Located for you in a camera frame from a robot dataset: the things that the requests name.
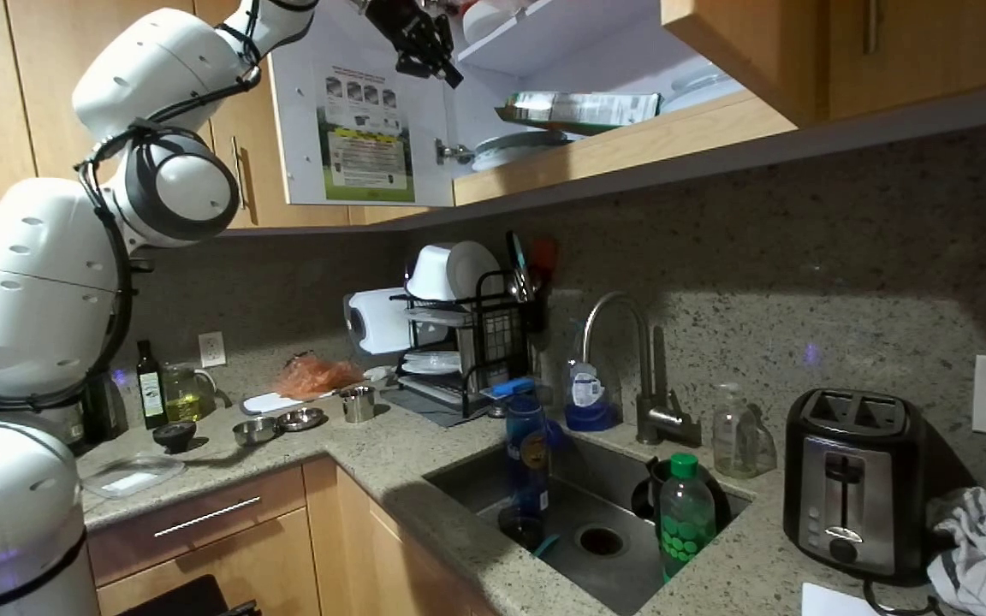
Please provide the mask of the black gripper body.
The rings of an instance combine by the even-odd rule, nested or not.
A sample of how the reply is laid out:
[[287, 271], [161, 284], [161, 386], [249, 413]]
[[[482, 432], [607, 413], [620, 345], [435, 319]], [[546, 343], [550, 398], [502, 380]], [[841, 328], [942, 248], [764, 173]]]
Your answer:
[[365, 0], [365, 21], [393, 45], [398, 59], [414, 52], [431, 68], [435, 52], [451, 52], [447, 21], [418, 0]]

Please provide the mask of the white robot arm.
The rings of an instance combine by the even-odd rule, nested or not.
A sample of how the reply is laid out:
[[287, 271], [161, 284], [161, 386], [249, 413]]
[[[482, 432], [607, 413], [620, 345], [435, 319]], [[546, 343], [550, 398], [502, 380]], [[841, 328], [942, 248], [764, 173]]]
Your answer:
[[209, 23], [159, 7], [82, 70], [72, 110], [91, 149], [70, 177], [0, 198], [0, 616], [98, 616], [82, 478], [43, 424], [82, 401], [126, 338], [140, 245], [224, 232], [237, 173], [200, 125], [306, 38], [322, 0], [240, 0]]

